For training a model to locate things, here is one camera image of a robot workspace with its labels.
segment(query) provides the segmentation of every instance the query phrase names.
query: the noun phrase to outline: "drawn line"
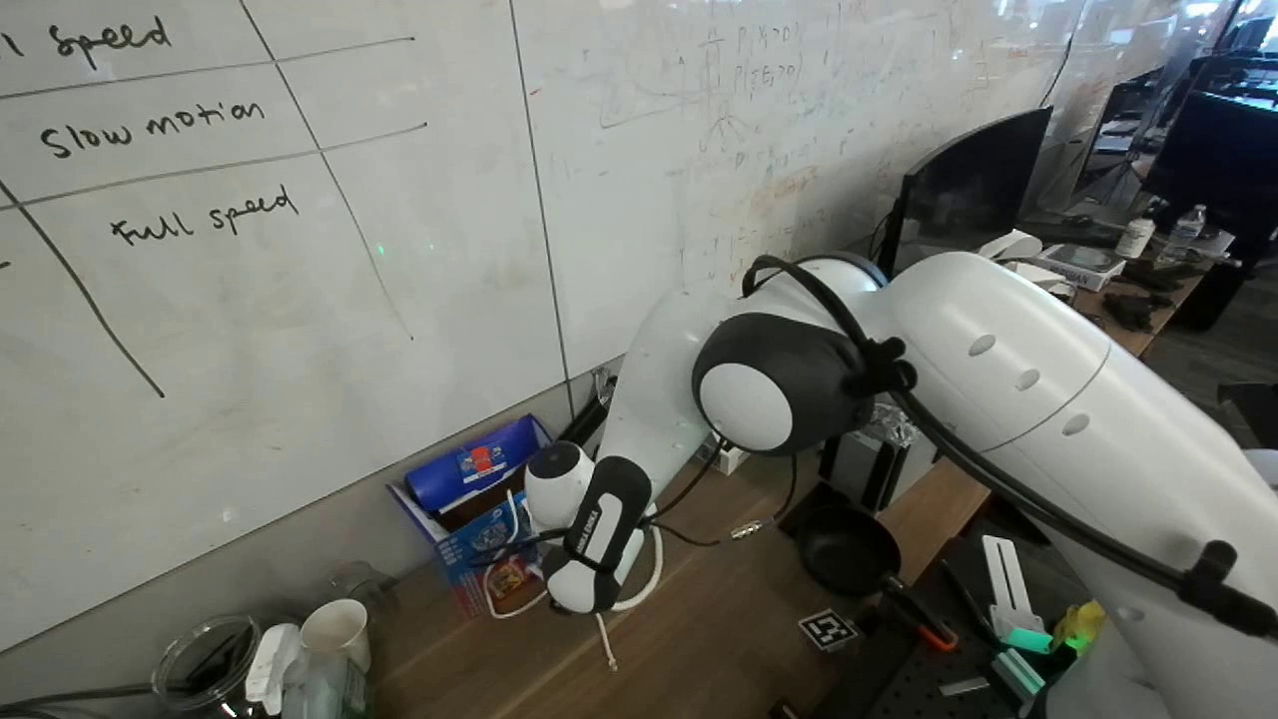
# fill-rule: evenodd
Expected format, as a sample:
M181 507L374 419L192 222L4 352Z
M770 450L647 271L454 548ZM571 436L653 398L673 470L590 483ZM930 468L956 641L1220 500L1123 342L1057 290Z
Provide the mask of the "drawn line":
M518 9L517 9L517 0L509 0L509 9L512 9L512 40L517 40L517 69L518 69L524 131L528 131L528 151L533 151L534 215L542 229L542 257L546 257L546 277L551 277L558 370L562 370L569 406L581 411L577 390L571 390L571 366L569 366L569 328L562 328L562 307L558 307L551 215L546 215L546 193L542 193L542 171L541 171L542 163L541 163L534 126L533 126L533 99L528 99L524 45L518 45Z
M135 366L140 380L153 384L153 390L165 398L165 388L157 384L157 376L129 352L129 342L116 334L110 312L92 299L90 282L80 278L80 271L71 269L71 261L56 246L56 238L36 222L36 215L28 211L26 199L12 195L10 183L0 183L0 193L10 195L10 205L34 222L34 231L46 238L46 246L56 257L56 263L71 277L76 290L84 296L90 312L98 315L98 322L110 332L110 340L116 342L116 352Z
M394 131L382 131L382 135L361 135L361 141L346 141L346 142L328 142L328 151L346 151L346 146L362 146L362 142L382 142L382 141L413 135L413 131L424 131L424 126L428 126L428 122L394 126ZM129 186L129 183L207 175L207 171L252 166L252 163L284 163L284 158L305 158L305 155L317 155L317 151L305 146L305 151L256 155L256 158L237 158L237 163L203 163L203 166L131 175L131 181L111 181L111 183L90 183L90 186L71 186L71 193L34 195L34 199L26 199L26 205L28 205L28 209L42 209L42 205L56 205L56 199L68 199L68 195L92 195L92 193Z
M338 53L366 53L382 45L416 45L416 36L386 36L386 40L366 40L366 45L342 45L342 49L319 49L319 53L299 53L284 57L280 65L299 65L317 57L338 57ZM176 79L176 75L213 75L213 70L237 70L237 69L272 69L276 61L243 61L243 65L213 65L213 69L181 69L181 70L153 70L153 75L119 75L119 79L90 79L90 85L62 85L62 86L28 86L28 93L4 93L4 99L26 99L26 97L56 97L56 93L84 93L84 86L119 86L119 85L147 85L147 79Z
M289 79L289 70L284 70L284 65L280 65L280 57L276 57L276 49L269 45L265 29L256 24L256 16L252 16L247 0L239 0L239 10L247 16L247 24L252 24L256 40L259 40L259 45L265 45L265 53L272 57L276 75L280 75L284 93L292 97L292 109L295 109L295 117L305 118L305 126L309 126L309 135L313 135L313 146L317 146L317 155L319 155L319 163L324 163L324 171L328 171L328 181L333 181L334 195L342 199L342 209L346 209L346 215L353 215L353 222L356 222L356 234L361 234L362 261L366 261L366 269L373 269L373 277L374 277L374 288L382 290L382 299L386 299L386 307L392 307L394 322L406 332L406 322L402 322L402 315L400 315L400 307L394 307L394 299L392 299L392 288L386 288L382 271L374 269L374 257L373 257L366 231L362 231L362 222L361 222L361 215L356 215L356 205L353 205L353 195L346 195L342 181L334 175L334 166L333 166L333 158L328 158L328 151L324 151L324 142L319 142L319 135L317 135L317 126L313 126L313 118L309 118L309 110L305 110L305 103L299 103L295 86L292 86L292 79Z

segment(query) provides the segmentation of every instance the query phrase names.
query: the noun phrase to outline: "floor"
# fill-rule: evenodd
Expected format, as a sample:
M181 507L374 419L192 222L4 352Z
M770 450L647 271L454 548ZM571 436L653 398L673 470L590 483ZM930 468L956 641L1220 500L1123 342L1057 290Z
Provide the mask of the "floor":
M1147 362L1237 444L1256 444L1241 415L1220 403L1220 388L1278 384L1278 269L1252 278L1209 332L1165 328Z

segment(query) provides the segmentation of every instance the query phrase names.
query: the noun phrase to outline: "whiteboard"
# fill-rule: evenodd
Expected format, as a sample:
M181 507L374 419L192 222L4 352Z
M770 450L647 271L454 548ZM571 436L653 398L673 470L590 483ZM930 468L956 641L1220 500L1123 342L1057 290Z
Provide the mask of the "whiteboard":
M4 5L0 648L562 380L512 49L476 0Z
M669 288L759 250L856 246L903 171L1037 109L1091 126L1164 65L1177 5L518 0L569 366L629 347Z

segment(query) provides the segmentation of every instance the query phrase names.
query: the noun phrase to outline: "green object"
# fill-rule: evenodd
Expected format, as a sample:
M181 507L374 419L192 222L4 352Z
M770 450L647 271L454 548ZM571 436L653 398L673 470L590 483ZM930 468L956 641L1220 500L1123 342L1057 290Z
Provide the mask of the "green object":
M993 656L991 671L1020 703L1031 703L1047 689L1047 680L1020 652Z
M1004 632L1004 641L1020 648L1020 652L1031 652L1031 656L1049 656L1053 652L1053 639L1047 632L1027 632L1027 627Z
M1068 636L1068 648L1083 656L1091 652L1091 636Z

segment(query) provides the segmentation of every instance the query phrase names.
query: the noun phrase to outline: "white robot part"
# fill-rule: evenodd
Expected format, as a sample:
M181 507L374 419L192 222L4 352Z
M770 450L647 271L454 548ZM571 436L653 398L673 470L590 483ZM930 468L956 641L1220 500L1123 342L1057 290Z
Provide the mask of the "white robot part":
M985 257L930 257L850 312L876 340L900 334L920 403L980 450L1049 419L1109 355L1079 312Z
M747 450L775 450L795 432L795 406L770 376L747 362L718 362L703 376L709 419Z
M1128 352L1115 352L1049 423L991 459L1171 567L1190 567L1206 541L1226 539L1237 551L1226 581L1265 601L1278 599L1278 500L1269 483L1220 423ZM1229 719L1273 716L1273 703L1256 695L1278 675L1269 639L1241 636L1061 535L1053 548L1120 615L1123 639L1175 716L1209 719L1222 707Z
M524 470L533 531L571 527L577 510L585 507L590 470L590 454L571 444L541 450Z
M638 328L601 440L603 454L629 454L658 496L711 436L690 395L690 362L718 328L730 296L669 296Z

